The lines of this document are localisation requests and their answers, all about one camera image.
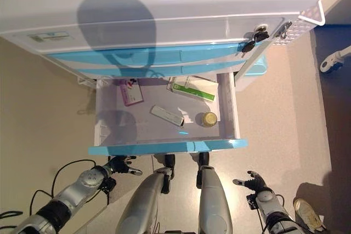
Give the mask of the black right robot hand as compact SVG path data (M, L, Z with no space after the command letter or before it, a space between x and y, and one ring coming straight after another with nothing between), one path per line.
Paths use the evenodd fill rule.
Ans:
M247 171L247 174L251 177L251 179L246 181L233 179L233 184L246 187L254 192L260 192L267 187L264 179L257 172L249 170Z

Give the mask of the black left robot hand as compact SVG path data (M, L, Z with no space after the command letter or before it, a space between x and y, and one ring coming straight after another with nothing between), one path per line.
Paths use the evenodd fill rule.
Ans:
M109 166L112 173L121 174L132 174L136 176L141 176L143 172L139 169L132 168L132 160L135 160L136 156L115 156L109 161Z

